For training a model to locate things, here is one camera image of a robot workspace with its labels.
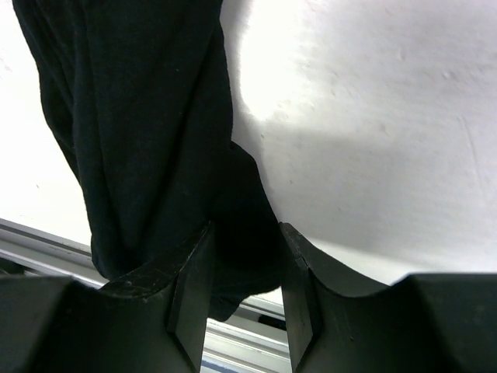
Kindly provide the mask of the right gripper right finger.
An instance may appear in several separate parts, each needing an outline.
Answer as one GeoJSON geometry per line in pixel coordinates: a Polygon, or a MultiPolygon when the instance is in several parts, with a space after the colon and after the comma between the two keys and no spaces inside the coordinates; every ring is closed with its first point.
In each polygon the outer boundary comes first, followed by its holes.
{"type": "Polygon", "coordinates": [[[494,372],[496,276],[353,270],[283,223],[282,284],[295,372],[494,372]]]}

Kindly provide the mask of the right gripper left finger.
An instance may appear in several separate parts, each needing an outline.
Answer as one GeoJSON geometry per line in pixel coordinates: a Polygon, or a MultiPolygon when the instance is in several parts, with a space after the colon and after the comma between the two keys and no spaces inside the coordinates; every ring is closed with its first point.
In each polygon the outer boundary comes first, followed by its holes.
{"type": "Polygon", "coordinates": [[[214,226],[100,289],[67,277],[1,279],[3,372],[198,372],[214,226]]]}

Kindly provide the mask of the black underwear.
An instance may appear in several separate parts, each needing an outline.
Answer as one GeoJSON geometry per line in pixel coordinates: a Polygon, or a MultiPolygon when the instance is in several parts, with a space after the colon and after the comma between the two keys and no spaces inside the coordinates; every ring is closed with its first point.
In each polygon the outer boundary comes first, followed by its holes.
{"type": "Polygon", "coordinates": [[[104,270],[170,254],[207,222],[209,317],[280,286],[280,229],[231,139],[219,1],[16,1],[43,114],[82,188],[104,270]]]}

